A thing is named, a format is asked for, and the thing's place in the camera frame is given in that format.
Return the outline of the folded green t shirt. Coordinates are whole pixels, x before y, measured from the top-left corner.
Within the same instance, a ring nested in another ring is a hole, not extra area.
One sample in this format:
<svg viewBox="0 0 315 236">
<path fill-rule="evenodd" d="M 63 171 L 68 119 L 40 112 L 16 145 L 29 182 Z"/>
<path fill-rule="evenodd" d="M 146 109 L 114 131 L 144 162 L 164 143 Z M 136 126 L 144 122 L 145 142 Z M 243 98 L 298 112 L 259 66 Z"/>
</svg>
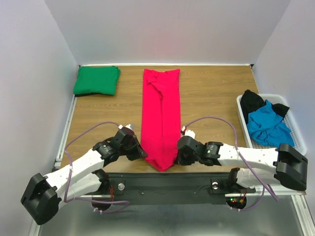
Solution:
<svg viewBox="0 0 315 236">
<path fill-rule="evenodd" d="M 89 67 L 78 69 L 77 81 L 73 94 L 84 96 L 90 94 L 115 95 L 116 85 L 121 71 L 118 67 Z"/>
</svg>

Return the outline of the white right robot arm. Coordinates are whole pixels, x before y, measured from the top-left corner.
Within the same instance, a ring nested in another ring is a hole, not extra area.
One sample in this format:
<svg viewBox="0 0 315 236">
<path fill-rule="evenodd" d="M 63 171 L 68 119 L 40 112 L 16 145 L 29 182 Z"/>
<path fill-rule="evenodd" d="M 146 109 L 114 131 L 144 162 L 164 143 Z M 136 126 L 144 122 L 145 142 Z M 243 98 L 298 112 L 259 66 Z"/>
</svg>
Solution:
<svg viewBox="0 0 315 236">
<path fill-rule="evenodd" d="M 288 144 L 256 149 L 220 142 L 202 144 L 183 136 L 177 142 L 177 149 L 179 165 L 199 162 L 206 166 L 234 166 L 226 180 L 232 192 L 263 184 L 280 184 L 296 191 L 307 189 L 308 160 Z"/>
</svg>

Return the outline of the white plastic laundry basket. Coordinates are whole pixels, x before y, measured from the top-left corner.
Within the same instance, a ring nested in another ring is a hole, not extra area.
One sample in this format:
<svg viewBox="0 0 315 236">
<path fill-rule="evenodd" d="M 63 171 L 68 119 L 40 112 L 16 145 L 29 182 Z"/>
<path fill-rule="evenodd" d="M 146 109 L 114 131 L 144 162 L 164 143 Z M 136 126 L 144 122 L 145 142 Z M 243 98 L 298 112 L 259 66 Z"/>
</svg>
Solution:
<svg viewBox="0 0 315 236">
<path fill-rule="evenodd" d="M 268 100 L 270 101 L 272 104 L 277 104 L 277 103 L 280 103 L 280 104 L 283 104 L 285 106 L 288 106 L 290 107 L 290 105 L 287 103 L 287 101 L 281 96 L 281 95 L 277 95 L 277 94 L 259 94 L 259 96 L 261 98 L 263 98 L 264 100 Z M 249 136 L 249 133 L 248 133 L 248 130 L 247 130 L 247 125 L 246 125 L 246 122 L 245 122 L 245 119 L 244 119 L 244 116 L 243 116 L 243 112 L 242 112 L 242 109 L 241 109 L 241 98 L 242 98 L 242 95 L 239 95 L 237 98 L 236 98 L 236 102 L 237 102 L 237 106 L 238 106 L 238 117 L 239 117 L 239 121 L 240 121 L 240 124 L 241 124 L 241 128 L 242 128 L 242 131 L 243 131 L 243 136 L 244 136 L 244 139 L 245 139 L 245 142 L 246 142 L 246 146 L 248 148 L 257 148 L 257 149 L 262 149 L 262 148 L 271 148 L 271 147 L 268 147 L 268 146 L 261 146 L 259 145 L 257 142 L 255 142 L 253 139 L 250 138 Z M 307 147 L 306 147 L 306 144 L 304 142 L 304 139 L 301 135 L 301 132 L 300 132 L 300 129 L 295 121 L 295 118 L 293 116 L 293 113 L 291 110 L 289 110 L 287 112 L 287 114 L 285 115 L 284 119 L 283 119 L 283 122 L 286 124 L 286 126 L 291 130 L 291 137 L 294 141 L 294 148 L 300 152 L 302 155 L 306 156 L 307 154 Z"/>
</svg>

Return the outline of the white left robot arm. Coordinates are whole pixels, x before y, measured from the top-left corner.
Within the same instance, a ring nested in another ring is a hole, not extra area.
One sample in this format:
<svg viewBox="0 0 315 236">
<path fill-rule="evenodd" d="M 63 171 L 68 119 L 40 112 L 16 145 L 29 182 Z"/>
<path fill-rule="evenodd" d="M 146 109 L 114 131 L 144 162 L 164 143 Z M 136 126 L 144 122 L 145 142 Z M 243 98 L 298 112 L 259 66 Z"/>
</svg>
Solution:
<svg viewBox="0 0 315 236">
<path fill-rule="evenodd" d="M 96 143 L 82 157 L 46 175 L 32 176 L 22 195 L 21 204 L 38 225 L 50 221 L 66 203 L 83 195 L 113 192 L 103 167 L 126 156 L 128 160 L 146 158 L 134 131 L 120 126 L 114 137 Z"/>
</svg>

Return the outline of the aluminium frame rail left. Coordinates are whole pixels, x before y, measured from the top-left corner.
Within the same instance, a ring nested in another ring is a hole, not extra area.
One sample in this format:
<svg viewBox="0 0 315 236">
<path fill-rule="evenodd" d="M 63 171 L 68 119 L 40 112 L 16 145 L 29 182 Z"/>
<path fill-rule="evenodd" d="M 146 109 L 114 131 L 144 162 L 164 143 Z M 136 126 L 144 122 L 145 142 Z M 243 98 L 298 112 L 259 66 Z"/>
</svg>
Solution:
<svg viewBox="0 0 315 236">
<path fill-rule="evenodd" d="M 73 96 L 71 104 L 70 104 L 69 112 L 68 112 L 68 115 L 67 115 L 67 119 L 66 119 L 66 122 L 65 122 L 65 126 L 64 126 L 64 129 L 63 129 L 63 134 L 62 134 L 62 137 L 61 137 L 59 148 L 58 148 L 58 151 L 57 151 L 57 155 L 56 155 L 56 158 L 55 158 L 55 161 L 54 161 L 54 165 L 53 165 L 53 168 L 52 168 L 53 172 L 60 168 L 61 162 L 63 160 L 63 150 L 64 150 L 64 148 L 66 146 L 66 141 L 67 141 L 69 130 L 70 130 L 70 126 L 71 126 L 71 121 L 72 121 L 74 110 L 75 110 L 76 100 L 77 100 L 77 98 L 75 96 Z M 39 235 L 39 231 L 40 231 L 40 226 L 37 225 L 34 220 L 32 220 L 29 235 L 30 236 L 38 236 Z"/>
</svg>

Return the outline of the pink red t shirt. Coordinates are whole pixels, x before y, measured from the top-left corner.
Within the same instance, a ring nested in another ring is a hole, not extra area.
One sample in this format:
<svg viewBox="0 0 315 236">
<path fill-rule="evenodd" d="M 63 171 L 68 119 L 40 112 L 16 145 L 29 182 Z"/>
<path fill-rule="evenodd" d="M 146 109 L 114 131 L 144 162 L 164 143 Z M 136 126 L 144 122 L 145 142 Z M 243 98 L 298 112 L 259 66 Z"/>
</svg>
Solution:
<svg viewBox="0 0 315 236">
<path fill-rule="evenodd" d="M 143 74 L 141 146 L 145 160 L 158 171 L 166 171 L 177 157 L 181 137 L 180 69 Z"/>
</svg>

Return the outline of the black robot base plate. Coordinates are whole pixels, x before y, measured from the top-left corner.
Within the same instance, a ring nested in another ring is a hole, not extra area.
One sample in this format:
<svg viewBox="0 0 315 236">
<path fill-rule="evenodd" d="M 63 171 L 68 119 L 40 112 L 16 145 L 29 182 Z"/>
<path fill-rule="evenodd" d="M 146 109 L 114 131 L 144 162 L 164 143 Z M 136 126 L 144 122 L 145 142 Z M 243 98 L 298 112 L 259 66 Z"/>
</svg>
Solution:
<svg viewBox="0 0 315 236">
<path fill-rule="evenodd" d="M 227 194 L 255 193 L 230 183 L 229 173 L 109 173 L 105 184 L 90 195 L 110 199 L 110 186 L 115 201 L 131 205 L 224 205 Z"/>
</svg>

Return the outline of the aluminium frame rail right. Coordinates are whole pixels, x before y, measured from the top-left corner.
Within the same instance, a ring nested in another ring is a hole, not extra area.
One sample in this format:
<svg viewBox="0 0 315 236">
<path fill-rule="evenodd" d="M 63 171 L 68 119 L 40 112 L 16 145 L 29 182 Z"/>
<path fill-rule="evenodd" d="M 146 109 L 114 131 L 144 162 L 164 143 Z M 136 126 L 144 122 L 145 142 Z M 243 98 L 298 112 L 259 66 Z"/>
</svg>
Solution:
<svg viewBox="0 0 315 236">
<path fill-rule="evenodd" d="M 306 192 L 273 185 L 279 201 L 265 193 L 250 211 L 256 236 L 313 236 L 315 223 L 306 201 Z"/>
</svg>

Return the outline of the blue t shirt in basket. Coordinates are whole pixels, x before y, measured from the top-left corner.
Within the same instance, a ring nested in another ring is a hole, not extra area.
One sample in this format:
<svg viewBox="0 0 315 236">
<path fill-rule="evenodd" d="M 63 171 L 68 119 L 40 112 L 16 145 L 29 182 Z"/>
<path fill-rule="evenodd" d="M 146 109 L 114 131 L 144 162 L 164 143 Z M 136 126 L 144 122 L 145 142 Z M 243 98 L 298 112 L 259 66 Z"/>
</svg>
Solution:
<svg viewBox="0 0 315 236">
<path fill-rule="evenodd" d="M 251 139 L 261 146 L 278 148 L 280 144 L 294 146 L 291 130 L 283 122 L 283 117 L 272 109 L 268 100 L 265 105 L 248 115 L 247 130 Z"/>
</svg>

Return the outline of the black t shirt in basket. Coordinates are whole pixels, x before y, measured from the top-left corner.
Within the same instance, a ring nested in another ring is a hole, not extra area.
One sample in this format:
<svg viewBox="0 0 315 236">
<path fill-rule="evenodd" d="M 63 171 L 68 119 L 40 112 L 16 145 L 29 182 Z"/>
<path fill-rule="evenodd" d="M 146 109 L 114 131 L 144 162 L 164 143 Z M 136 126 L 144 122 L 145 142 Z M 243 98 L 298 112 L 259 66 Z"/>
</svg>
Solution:
<svg viewBox="0 0 315 236">
<path fill-rule="evenodd" d="M 258 94 L 250 91 L 249 89 L 244 92 L 242 95 L 241 108 L 244 115 L 244 118 L 248 118 L 249 113 L 252 113 L 259 108 L 266 105 L 266 102 Z M 289 111 L 289 107 L 280 103 L 272 104 L 272 110 L 279 116 L 285 117 Z"/>
</svg>

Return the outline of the aluminium frame rail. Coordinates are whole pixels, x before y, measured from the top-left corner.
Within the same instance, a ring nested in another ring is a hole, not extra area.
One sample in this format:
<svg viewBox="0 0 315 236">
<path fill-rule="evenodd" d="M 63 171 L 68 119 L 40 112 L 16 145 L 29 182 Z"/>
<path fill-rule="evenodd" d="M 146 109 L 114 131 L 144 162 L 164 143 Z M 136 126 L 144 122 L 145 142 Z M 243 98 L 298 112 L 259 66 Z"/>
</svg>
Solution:
<svg viewBox="0 0 315 236">
<path fill-rule="evenodd" d="M 313 236 L 315 223 L 306 201 L 306 192 L 273 185 L 279 201 L 265 193 L 250 211 L 256 236 Z"/>
<path fill-rule="evenodd" d="M 70 104 L 69 112 L 68 112 L 68 115 L 67 115 L 67 119 L 66 119 L 66 122 L 65 122 L 65 126 L 64 126 L 64 129 L 63 129 L 63 134 L 62 134 L 62 137 L 61 137 L 59 148 L 58 148 L 58 151 L 57 151 L 57 155 L 56 155 L 56 158 L 55 158 L 55 161 L 54 161 L 54 165 L 53 165 L 53 168 L 52 168 L 53 172 L 60 168 L 61 162 L 63 160 L 63 150 L 64 150 L 64 148 L 66 146 L 66 141 L 67 141 L 69 130 L 70 130 L 70 126 L 71 126 L 71 121 L 72 121 L 74 110 L 75 110 L 76 100 L 77 100 L 77 98 L 75 96 L 73 96 L 71 104 Z M 29 235 L 30 236 L 38 236 L 39 235 L 39 231 L 40 231 L 40 226 L 37 225 L 34 220 L 32 220 Z"/>
</svg>

